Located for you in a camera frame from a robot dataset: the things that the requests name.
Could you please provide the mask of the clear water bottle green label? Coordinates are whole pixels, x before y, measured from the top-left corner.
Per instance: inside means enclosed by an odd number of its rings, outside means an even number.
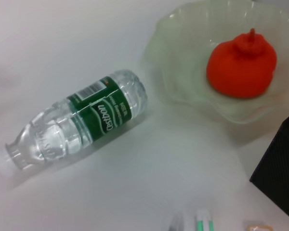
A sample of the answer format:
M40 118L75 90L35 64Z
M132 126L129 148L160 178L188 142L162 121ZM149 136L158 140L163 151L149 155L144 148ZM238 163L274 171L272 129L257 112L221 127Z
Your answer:
M36 115L14 142L0 149L0 171L12 176L77 154L146 107L147 94L137 75L116 71Z

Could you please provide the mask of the red-orange toy orange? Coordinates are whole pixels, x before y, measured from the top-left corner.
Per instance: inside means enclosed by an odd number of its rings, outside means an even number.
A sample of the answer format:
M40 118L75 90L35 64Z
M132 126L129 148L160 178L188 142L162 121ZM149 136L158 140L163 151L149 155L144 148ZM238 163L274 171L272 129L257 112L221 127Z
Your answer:
M217 92L239 99L266 92L277 64L275 49L252 28L233 40L220 43L211 53L206 77Z

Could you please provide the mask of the pale green glass fruit bowl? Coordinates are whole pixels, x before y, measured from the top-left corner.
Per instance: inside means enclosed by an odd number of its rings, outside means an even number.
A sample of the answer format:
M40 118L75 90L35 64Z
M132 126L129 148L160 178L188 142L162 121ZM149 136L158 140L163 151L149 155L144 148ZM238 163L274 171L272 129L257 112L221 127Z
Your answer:
M255 28L277 52L268 91L250 100L214 91L206 80L213 49ZM201 0L184 4L161 18L145 50L161 71L169 96L179 103L212 107L227 120L246 124L277 110L289 110L289 14L252 0Z

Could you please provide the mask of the grey marker pen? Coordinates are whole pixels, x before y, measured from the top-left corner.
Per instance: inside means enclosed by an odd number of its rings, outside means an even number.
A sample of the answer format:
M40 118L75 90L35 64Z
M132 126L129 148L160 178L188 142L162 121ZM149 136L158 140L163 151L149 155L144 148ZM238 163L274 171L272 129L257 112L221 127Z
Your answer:
M193 231L191 218L185 211L177 212L171 219L167 231Z

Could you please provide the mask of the black mesh pen holder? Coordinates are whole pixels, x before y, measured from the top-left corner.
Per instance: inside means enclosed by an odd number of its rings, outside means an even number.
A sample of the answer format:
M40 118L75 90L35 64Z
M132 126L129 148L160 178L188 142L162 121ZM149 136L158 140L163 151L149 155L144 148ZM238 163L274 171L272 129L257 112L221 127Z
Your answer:
M250 182L289 216L289 117L279 127Z

